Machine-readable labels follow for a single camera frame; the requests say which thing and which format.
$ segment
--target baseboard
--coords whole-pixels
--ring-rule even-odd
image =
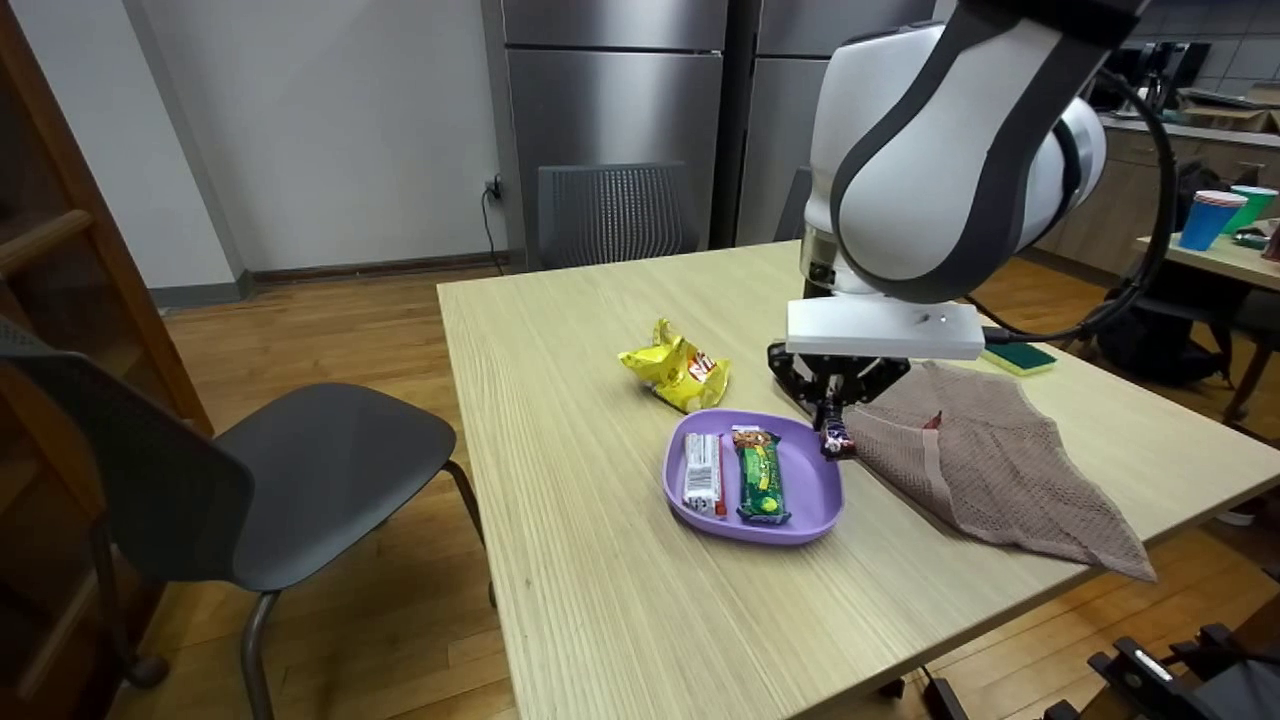
[[[1018,256],[1023,260],[1030,260],[1037,265],[1065,273],[1073,278],[1082,279],[1101,288],[1111,290],[1120,286],[1120,275],[1114,275],[1106,270],[1100,270],[1092,265],[1085,265],[1084,263],[1078,263],[1069,258],[1062,258],[1061,255],[1053,255],[1052,252],[1041,250],[1039,247],[1028,247],[1019,252]]]
[[[320,265],[315,268],[293,268],[289,270],[261,270],[253,273],[253,282],[262,284],[294,283],[306,281],[353,278],[367,275],[401,275],[435,270],[466,270],[470,268],[511,264],[511,254],[500,251],[468,252],[466,255],[445,255],[443,258],[413,258],[410,260],[390,260],[384,263],[353,263],[349,265]]]
[[[156,307],[205,307],[248,300],[253,295],[253,275],[244,270],[233,283],[186,284],[148,290]]]

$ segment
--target stainless steel refrigerator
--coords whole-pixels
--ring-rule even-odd
[[[773,240],[797,168],[809,164],[831,54],[851,37],[928,20],[934,0],[758,0],[736,245]]]
[[[709,233],[728,0],[484,0],[512,263],[538,269],[538,168],[684,161]]]

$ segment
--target green cup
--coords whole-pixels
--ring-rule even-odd
[[[1244,208],[1236,210],[1235,215],[1228,220],[1226,227],[1222,228],[1220,234],[1235,234],[1235,231],[1253,224],[1253,220],[1258,219],[1258,215],[1271,205],[1271,201],[1276,199],[1276,191],[1268,187],[1251,187],[1247,184],[1233,184],[1231,192],[1236,195],[1243,195],[1249,199],[1244,204]]]

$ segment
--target wooden cabinet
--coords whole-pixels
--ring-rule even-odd
[[[1280,187],[1280,150],[1171,137],[1180,163],[1201,159],[1224,178],[1238,178],[1249,164],[1262,165],[1261,182]],[[1138,131],[1107,129],[1107,164],[1097,187],[1037,249],[1114,275],[1128,273],[1134,238],[1149,236],[1160,193],[1156,147]],[[1274,208],[1268,214],[1280,214]]]
[[[209,419],[8,4],[0,4],[0,314],[83,352],[209,432]],[[0,364],[0,715],[100,714],[120,680],[87,533],[104,512],[70,420]],[[122,561],[133,639],[159,597]]]

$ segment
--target mesh cloth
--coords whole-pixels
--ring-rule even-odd
[[[938,429],[922,429],[940,411]],[[1156,579],[1124,515],[1014,380],[922,363],[845,423],[869,469],[957,530]]]

